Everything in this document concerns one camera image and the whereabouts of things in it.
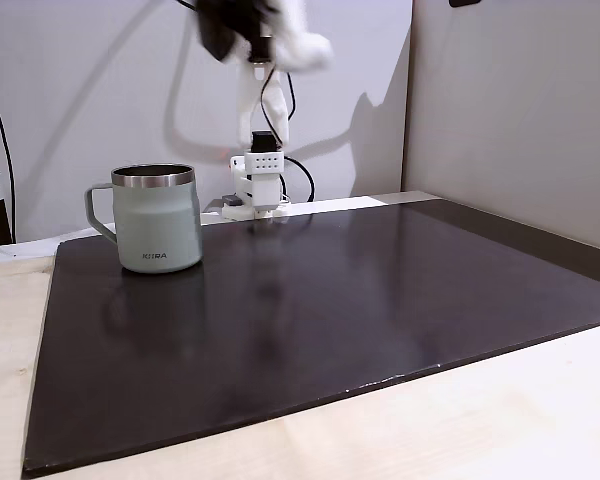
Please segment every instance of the wooden table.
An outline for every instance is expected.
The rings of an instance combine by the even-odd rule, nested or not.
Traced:
[[[52,268],[0,264],[0,479],[20,477]],[[57,478],[600,479],[600,328]]]

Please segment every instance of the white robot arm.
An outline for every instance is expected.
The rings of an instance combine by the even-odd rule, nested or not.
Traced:
[[[302,0],[198,0],[196,7],[202,43],[218,60],[228,56],[236,34],[251,45],[248,58],[240,59],[238,76],[238,139],[245,155],[231,159],[235,195],[225,197],[223,215],[236,220],[275,215],[283,203],[281,149],[289,141],[279,72],[324,67],[333,56],[331,44],[307,31]],[[264,70],[260,78],[258,69]],[[252,129],[260,103],[270,133]]]

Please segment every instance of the white wall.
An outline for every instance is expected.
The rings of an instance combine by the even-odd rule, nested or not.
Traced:
[[[416,2],[407,187],[600,246],[600,0]]]
[[[329,71],[295,77],[289,150],[311,170],[318,199],[398,191],[411,2],[307,4],[311,29],[337,57]],[[203,206],[231,193],[235,81],[235,66],[203,50],[174,0],[0,0],[18,240],[84,228],[82,192],[120,165],[195,165]],[[292,199],[306,199],[302,174],[289,167],[286,177]],[[112,219],[110,198],[98,207]]]

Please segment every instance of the mug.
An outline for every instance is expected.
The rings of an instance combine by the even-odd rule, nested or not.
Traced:
[[[93,191],[113,189],[116,233],[93,211]],[[138,273],[183,270],[202,258],[200,204],[193,167],[134,165],[85,193],[89,224],[118,247],[123,267]]]

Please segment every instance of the black cable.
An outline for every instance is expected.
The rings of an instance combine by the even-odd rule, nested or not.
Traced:
[[[278,144],[282,145],[280,136],[278,135],[278,132],[276,132],[276,129],[271,124],[271,120],[269,120],[267,111],[264,108],[264,91],[266,90],[267,86],[269,85],[269,82],[271,82],[271,78],[273,77],[273,74],[275,73],[275,71],[276,71],[276,67],[274,65],[273,68],[271,69],[271,72],[269,73],[269,76],[265,80],[264,85],[262,86],[262,91],[260,92],[260,106],[262,107],[262,113],[264,114],[264,119],[267,121],[267,125],[269,125],[269,129],[271,130],[271,133],[275,137]],[[287,75],[288,75],[287,78],[289,79],[289,88],[291,90],[291,99],[293,101],[293,108],[291,109],[291,114],[289,115],[289,119],[291,119],[291,117],[293,116],[293,114],[296,111],[296,95],[295,95],[295,92],[293,91],[293,82],[291,81],[291,75],[289,75],[289,74],[287,74]],[[296,165],[307,176],[307,179],[309,180],[309,183],[311,184],[311,193],[309,194],[309,199],[307,200],[307,202],[308,203],[313,202],[315,199],[315,196],[316,196],[316,185],[313,181],[313,177],[311,176],[311,173],[309,173],[309,170],[307,170],[307,168],[304,165],[302,165],[300,162],[298,162],[297,160],[295,160],[291,157],[286,157],[286,156],[284,158],[285,158],[285,160],[288,160],[291,163],[293,163],[294,165]]]
[[[273,74],[275,72],[276,72],[276,66],[274,65],[273,68],[271,69],[271,72],[269,73],[269,76],[265,80],[264,85],[262,85],[262,90],[260,91],[260,107],[262,108],[262,114],[264,115],[264,119],[267,121],[267,125],[269,125],[269,130],[271,130],[271,133],[273,133],[273,136],[275,137],[276,142],[278,142],[278,145],[282,145],[282,140],[280,140],[280,135],[278,135],[278,132],[276,132],[276,129],[273,128],[273,125],[271,124],[271,120],[269,120],[269,115],[267,115],[267,110],[264,108],[264,91],[266,90],[267,86],[269,85],[269,82],[271,82],[271,78],[273,77]]]
[[[282,176],[282,174],[280,175],[280,183],[282,183],[282,194],[286,197],[287,196],[287,184],[284,181],[284,177]]]
[[[297,161],[291,157],[285,156],[284,159],[293,163],[300,170],[302,170],[304,172],[304,174],[307,176],[307,178],[309,179],[309,183],[311,184],[311,193],[309,194],[309,199],[307,200],[307,203],[313,202],[313,200],[316,198],[316,185],[315,185],[315,183],[313,183],[313,177],[309,173],[309,170],[307,170],[307,168],[304,165],[302,165],[299,161]]]
[[[189,10],[193,10],[194,12],[197,11],[195,5],[191,5],[190,3],[187,3],[184,0],[176,0],[176,2],[178,2],[183,7],[187,7]]]
[[[289,90],[291,90],[291,113],[289,114],[289,120],[293,118],[293,114],[296,113],[296,92],[293,91],[293,82],[291,81],[291,74],[287,72],[287,80],[289,80]]]
[[[11,152],[7,143],[7,134],[4,131],[4,123],[0,115],[0,134],[2,135],[2,144],[4,145],[4,153],[7,157],[7,165],[9,166],[9,180],[11,184],[11,238],[13,243],[16,243],[16,185],[13,176],[13,163],[11,162]]]

